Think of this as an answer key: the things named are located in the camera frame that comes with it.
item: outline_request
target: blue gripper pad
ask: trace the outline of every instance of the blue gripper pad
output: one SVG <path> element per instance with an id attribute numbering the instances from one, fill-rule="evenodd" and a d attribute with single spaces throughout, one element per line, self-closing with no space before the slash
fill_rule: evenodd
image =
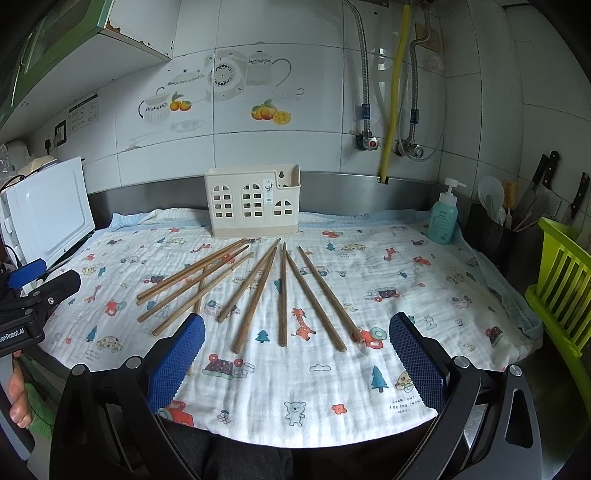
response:
<path id="1" fill-rule="evenodd" d="M 402 312 L 390 320 L 389 332 L 390 342 L 423 403 L 441 413 L 446 404 L 444 381 L 435 363 L 417 340 L 421 338 L 421 333 Z"/>
<path id="2" fill-rule="evenodd" d="M 205 340 L 205 324 L 203 319 L 190 314 L 172 337 L 158 340 L 146 355 L 151 359 L 151 353 L 157 357 L 161 354 L 159 363 L 150 368 L 148 379 L 148 395 L 146 400 L 152 413 L 170 404 L 181 386 L 187 371 L 199 353 Z"/>

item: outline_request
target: yellow gas pipe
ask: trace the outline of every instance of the yellow gas pipe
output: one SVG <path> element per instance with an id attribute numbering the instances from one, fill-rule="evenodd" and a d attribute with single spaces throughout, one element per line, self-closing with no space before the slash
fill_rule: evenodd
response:
<path id="1" fill-rule="evenodd" d="M 388 135 L 386 144 L 382 150 L 382 160 L 379 168 L 379 182 L 385 183 L 388 176 L 388 164 L 390 163 L 390 154 L 392 153 L 392 144 L 396 134 L 396 122 L 398 122 L 398 91 L 400 83 L 400 74 L 402 70 L 402 58 L 408 43 L 410 34 L 412 10 L 410 5 L 405 4 L 402 8 L 402 31 L 398 39 L 398 48 L 394 57 L 394 68 L 392 69 L 392 83 L 390 85 L 390 123 L 388 125 Z"/>

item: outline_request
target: cartoon bear print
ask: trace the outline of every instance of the cartoon bear print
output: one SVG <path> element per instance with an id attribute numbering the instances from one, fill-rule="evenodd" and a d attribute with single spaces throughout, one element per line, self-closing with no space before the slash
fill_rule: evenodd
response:
<path id="1" fill-rule="evenodd" d="M 301 427 L 301 419 L 306 418 L 306 416 L 304 415 L 304 408 L 306 406 L 306 402 L 286 401 L 284 405 L 287 408 L 287 415 L 285 416 L 285 419 L 290 421 L 290 427 L 293 427 L 295 424 L 297 424 L 298 427 Z"/>

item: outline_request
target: cartoon giraffe print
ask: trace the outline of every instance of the cartoon giraffe print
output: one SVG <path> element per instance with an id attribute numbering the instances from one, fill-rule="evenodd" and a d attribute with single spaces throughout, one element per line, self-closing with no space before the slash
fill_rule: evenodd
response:
<path id="1" fill-rule="evenodd" d="M 293 309 L 291 311 L 291 314 L 295 316 L 295 318 L 297 319 L 297 323 L 300 324 L 300 327 L 296 330 L 295 333 L 292 333 L 291 336 L 295 337 L 297 335 L 302 337 L 306 341 L 310 340 L 310 334 L 315 335 L 316 332 L 312 330 L 310 327 L 308 327 L 304 322 L 304 318 L 306 318 L 306 313 L 304 312 L 304 310 Z"/>
<path id="2" fill-rule="evenodd" d="M 386 262 L 390 262 L 390 261 L 392 260 L 392 256 L 393 256 L 395 253 L 397 253 L 397 252 L 396 252 L 396 250 L 395 250 L 395 249 L 393 249 L 393 248 L 387 248 L 387 249 L 386 249 L 386 253 L 387 253 L 387 255 L 384 257 L 384 260 L 385 260 Z"/>

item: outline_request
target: pipe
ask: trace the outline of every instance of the pipe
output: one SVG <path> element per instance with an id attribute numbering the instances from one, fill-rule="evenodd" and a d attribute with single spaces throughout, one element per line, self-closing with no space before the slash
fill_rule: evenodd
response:
<path id="1" fill-rule="evenodd" d="M 357 35 L 359 37 L 359 49 L 361 51 L 361 77 L 363 80 L 363 104 L 361 105 L 361 115 L 363 117 L 363 133 L 369 133 L 369 69 L 368 69 L 368 49 L 365 41 L 365 30 L 363 21 L 357 7 L 349 0 L 343 0 L 343 3 L 351 10 L 357 24 Z"/>
<path id="2" fill-rule="evenodd" d="M 410 35 L 412 10 L 409 4 L 402 8 L 402 31 L 398 39 L 396 56 L 394 57 L 394 67 L 392 68 L 392 80 L 390 84 L 390 123 L 388 124 L 388 135 L 386 144 L 382 149 L 382 161 L 379 169 L 379 182 L 385 183 L 388 175 L 388 164 L 392 153 L 392 143 L 396 134 L 396 124 L 398 121 L 398 89 L 400 83 L 400 73 L 402 70 L 402 58 Z"/>
<path id="3" fill-rule="evenodd" d="M 410 42 L 410 62 L 413 68 L 413 94 L 410 110 L 410 126 L 408 129 L 408 142 L 414 143 L 414 132 L 418 124 L 418 71 L 417 71 L 417 45 L 429 41 L 431 38 L 431 19 L 427 6 L 423 6 L 423 15 L 425 16 L 425 36 L 417 38 Z"/>

